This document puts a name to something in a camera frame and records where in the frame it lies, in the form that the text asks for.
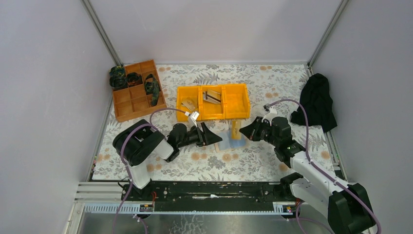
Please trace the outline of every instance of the orange compartment tray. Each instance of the orange compartment tray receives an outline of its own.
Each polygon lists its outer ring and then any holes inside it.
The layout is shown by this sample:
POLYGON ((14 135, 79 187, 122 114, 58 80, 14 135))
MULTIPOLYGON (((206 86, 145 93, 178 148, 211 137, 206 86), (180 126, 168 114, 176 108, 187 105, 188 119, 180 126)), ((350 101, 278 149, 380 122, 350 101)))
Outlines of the orange compartment tray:
MULTIPOLYGON (((197 101, 200 115, 197 120, 249 118, 250 103, 246 84, 220 84, 220 85, 200 85, 200 86, 179 86, 176 107, 183 111, 188 111, 182 105, 182 100, 190 98, 197 101), (221 104, 213 104, 204 101, 202 92, 211 89, 221 93, 221 104)), ((188 117, 181 112, 177 112, 179 122, 188 121, 188 117)))

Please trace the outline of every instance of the black fabric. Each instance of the black fabric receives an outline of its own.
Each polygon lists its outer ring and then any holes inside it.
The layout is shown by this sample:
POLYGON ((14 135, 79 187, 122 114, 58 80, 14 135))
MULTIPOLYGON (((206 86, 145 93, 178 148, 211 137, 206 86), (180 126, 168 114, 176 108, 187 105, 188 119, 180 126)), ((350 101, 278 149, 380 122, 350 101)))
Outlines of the black fabric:
MULTIPOLYGON (((321 125, 325 133, 337 127, 330 87, 322 74, 314 74, 308 79, 301 91, 300 104, 307 113, 308 125, 321 125)), ((300 107, 291 114, 291 122, 305 126, 304 113, 300 107)))

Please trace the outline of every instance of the floral tablecloth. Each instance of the floral tablecloth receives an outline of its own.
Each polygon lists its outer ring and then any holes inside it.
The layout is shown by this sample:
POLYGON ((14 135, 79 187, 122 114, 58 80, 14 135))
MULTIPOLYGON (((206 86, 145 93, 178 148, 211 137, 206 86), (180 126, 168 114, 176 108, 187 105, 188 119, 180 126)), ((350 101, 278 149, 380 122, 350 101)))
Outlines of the floral tablecloth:
MULTIPOLYGON (((250 124, 256 116, 264 116, 263 105, 267 103, 283 98, 299 100, 308 79, 304 65, 160 65, 157 70, 168 107, 176 106, 178 86, 246 83, 251 115, 249 119, 242 120, 242 127, 250 124)), ((297 105, 282 102, 276 108, 280 116, 290 119, 297 105)), ((149 120, 149 116, 145 116, 119 123, 112 106, 92 180, 120 180, 127 176, 112 141, 142 118, 149 120)), ((166 136, 175 123, 174 111, 159 112, 153 117, 153 124, 166 136)), ((215 133, 228 130, 230 124, 230 120, 206 121, 207 127, 215 133)), ((304 145, 305 127, 290 124, 293 138, 304 145)), ((321 126, 310 127, 309 148, 314 160, 333 171, 321 126)), ((279 181, 294 172, 277 159, 274 147, 264 141, 248 141, 244 148, 220 153, 213 145, 201 148, 191 145, 182 148, 179 156, 170 163, 155 154, 149 161, 147 170, 153 180, 279 181)))

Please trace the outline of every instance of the gray wall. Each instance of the gray wall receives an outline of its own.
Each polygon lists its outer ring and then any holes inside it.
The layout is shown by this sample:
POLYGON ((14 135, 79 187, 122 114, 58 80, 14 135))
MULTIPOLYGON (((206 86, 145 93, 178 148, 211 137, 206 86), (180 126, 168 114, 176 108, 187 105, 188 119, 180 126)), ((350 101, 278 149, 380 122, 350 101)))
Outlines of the gray wall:
POLYGON ((383 233, 411 233, 413 1, 354 0, 314 65, 330 80, 347 174, 383 233))
POLYGON ((79 0, 0 3, 0 233, 61 233, 113 61, 79 0))
POLYGON ((340 0, 91 2, 123 62, 271 63, 310 59, 340 0))

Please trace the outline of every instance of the small box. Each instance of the small box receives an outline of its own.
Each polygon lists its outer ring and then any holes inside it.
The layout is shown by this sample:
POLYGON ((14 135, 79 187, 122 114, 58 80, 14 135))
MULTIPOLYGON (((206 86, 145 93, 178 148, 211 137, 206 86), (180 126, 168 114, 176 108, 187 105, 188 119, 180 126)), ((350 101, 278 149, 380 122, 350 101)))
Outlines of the small box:
POLYGON ((221 104, 221 93, 208 89, 206 92, 202 92, 204 101, 214 104, 221 104))

